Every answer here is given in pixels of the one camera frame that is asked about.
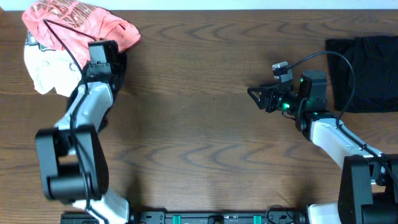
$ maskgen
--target folded black cloth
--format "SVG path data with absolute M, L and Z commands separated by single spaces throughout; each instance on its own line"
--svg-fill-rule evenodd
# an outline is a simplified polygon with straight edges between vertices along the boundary
M 352 64 L 356 86 L 347 111 L 398 111 L 398 37 L 331 39 L 326 49 L 343 54 Z M 341 111 L 353 87 L 349 66 L 339 56 L 328 55 L 335 109 Z

